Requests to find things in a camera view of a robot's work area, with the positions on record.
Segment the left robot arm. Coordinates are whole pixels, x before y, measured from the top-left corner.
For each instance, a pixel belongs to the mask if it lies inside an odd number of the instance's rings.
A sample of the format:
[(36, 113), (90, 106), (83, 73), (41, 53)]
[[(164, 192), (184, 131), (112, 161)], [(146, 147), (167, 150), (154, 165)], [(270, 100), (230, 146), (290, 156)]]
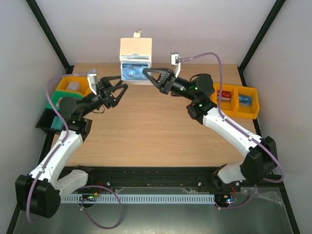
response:
[(35, 221), (31, 215), (51, 218), (62, 199), (87, 184), (88, 173), (84, 170), (74, 169), (63, 178), (59, 175), (91, 131), (92, 120), (85, 116), (102, 106), (116, 107), (128, 88), (121, 76), (99, 81), (89, 76), (88, 81), (95, 87), (90, 94), (80, 99), (63, 97), (58, 108), (52, 107), (63, 122), (59, 139), (35, 169), (15, 182), (17, 204), (30, 223)]

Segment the white card holder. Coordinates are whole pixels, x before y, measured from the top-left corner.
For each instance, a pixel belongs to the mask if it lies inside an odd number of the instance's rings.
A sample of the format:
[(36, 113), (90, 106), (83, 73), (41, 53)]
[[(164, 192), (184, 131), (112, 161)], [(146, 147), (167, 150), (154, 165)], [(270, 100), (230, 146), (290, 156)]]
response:
[[(142, 29), (133, 32), (130, 38), (120, 39), (119, 61), (123, 63), (148, 64), (152, 66), (152, 39), (141, 36)], [(149, 80), (124, 81), (133, 85), (151, 85)]]

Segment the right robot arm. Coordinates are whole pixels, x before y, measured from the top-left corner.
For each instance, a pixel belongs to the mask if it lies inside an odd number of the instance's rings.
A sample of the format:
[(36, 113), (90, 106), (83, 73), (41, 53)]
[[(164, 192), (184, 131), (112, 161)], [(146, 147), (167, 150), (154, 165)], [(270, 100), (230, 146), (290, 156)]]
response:
[(277, 167), (276, 142), (269, 136), (262, 138), (247, 131), (210, 99), (215, 91), (211, 75), (198, 74), (186, 80), (168, 68), (144, 68), (142, 72), (161, 93), (173, 93), (191, 100), (186, 107), (189, 116), (219, 133), (244, 157), (243, 162), (222, 166), (217, 171), (213, 178), (216, 190), (223, 191), (230, 183), (240, 180), (258, 184)]

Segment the blue credit card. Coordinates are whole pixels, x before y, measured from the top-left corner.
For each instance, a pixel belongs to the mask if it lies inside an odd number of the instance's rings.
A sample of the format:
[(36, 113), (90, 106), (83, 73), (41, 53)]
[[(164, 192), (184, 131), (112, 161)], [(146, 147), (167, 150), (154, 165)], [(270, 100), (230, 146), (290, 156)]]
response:
[(150, 68), (148, 64), (128, 64), (121, 65), (121, 79), (123, 81), (143, 81), (148, 80), (143, 74), (143, 69)]

